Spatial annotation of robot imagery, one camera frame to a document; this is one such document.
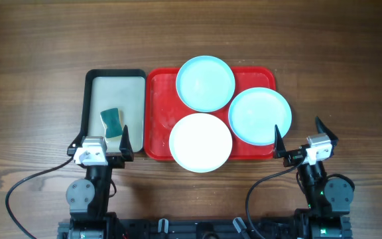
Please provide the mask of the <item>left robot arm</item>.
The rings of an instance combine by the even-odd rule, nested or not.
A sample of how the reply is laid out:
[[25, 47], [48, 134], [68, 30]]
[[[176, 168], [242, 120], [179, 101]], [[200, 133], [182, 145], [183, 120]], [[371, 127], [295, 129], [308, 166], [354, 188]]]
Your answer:
[[58, 226], [58, 238], [127, 238], [127, 232], [114, 212], [108, 212], [112, 170], [122, 169], [134, 158], [128, 127], [123, 128], [117, 156], [107, 154], [103, 137], [84, 137], [75, 148], [73, 160], [86, 170], [84, 179], [71, 183], [66, 191], [70, 221]]

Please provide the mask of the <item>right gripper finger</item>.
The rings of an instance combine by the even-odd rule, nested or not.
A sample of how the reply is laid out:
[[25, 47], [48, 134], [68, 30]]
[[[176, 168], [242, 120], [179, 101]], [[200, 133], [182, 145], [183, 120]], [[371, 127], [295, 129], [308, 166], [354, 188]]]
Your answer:
[[315, 124], [318, 133], [325, 133], [330, 138], [331, 144], [333, 146], [338, 144], [338, 137], [325, 126], [325, 124], [318, 116], [315, 117]]
[[274, 140], [273, 157], [275, 159], [279, 159], [279, 158], [284, 158], [286, 156], [287, 156], [287, 151], [283, 143], [283, 138], [281, 137], [281, 133], [279, 131], [278, 125], [275, 125], [275, 140]]

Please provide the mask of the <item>white round plate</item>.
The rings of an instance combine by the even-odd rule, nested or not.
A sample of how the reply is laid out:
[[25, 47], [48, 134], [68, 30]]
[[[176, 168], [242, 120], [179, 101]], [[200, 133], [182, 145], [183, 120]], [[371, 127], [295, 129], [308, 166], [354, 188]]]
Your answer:
[[226, 124], [211, 114], [195, 113], [180, 119], [169, 136], [174, 160], [194, 173], [221, 167], [231, 155], [233, 141]]

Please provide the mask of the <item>light blue plate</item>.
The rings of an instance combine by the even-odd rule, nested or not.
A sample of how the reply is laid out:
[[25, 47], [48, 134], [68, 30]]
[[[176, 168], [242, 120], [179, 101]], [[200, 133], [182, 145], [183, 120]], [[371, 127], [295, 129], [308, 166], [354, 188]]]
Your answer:
[[185, 62], [176, 76], [181, 101], [197, 112], [214, 112], [232, 99], [235, 76], [232, 69], [214, 56], [196, 56]]
[[275, 128], [285, 136], [292, 123], [291, 108], [278, 92], [262, 87], [239, 93], [231, 102], [228, 122], [242, 141], [256, 146], [274, 143]]

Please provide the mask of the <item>light blue plate top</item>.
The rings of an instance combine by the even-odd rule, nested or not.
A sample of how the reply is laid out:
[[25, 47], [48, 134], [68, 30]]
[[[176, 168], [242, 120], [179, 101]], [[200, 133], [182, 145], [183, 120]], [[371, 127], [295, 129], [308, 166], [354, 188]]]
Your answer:
[[197, 112], [214, 112], [232, 99], [235, 76], [232, 69], [214, 56], [196, 56], [185, 62], [176, 76], [181, 101]]

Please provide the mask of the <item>green yellow sponge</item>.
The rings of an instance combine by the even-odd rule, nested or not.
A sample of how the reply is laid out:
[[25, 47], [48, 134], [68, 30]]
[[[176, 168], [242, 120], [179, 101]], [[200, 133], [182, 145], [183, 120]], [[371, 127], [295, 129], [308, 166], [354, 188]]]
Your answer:
[[100, 113], [100, 118], [103, 123], [106, 139], [112, 139], [123, 135], [123, 126], [118, 108], [102, 111]]

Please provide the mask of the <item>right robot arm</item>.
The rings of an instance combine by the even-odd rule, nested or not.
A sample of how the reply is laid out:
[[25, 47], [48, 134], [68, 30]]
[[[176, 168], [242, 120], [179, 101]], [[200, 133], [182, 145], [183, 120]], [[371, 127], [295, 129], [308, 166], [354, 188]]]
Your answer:
[[299, 187], [308, 208], [297, 209], [290, 219], [290, 238], [353, 237], [348, 214], [355, 184], [341, 174], [327, 174], [323, 162], [334, 155], [338, 137], [320, 118], [315, 118], [317, 134], [307, 137], [307, 144], [287, 151], [279, 128], [275, 126], [274, 157], [282, 158], [285, 167], [294, 167]]

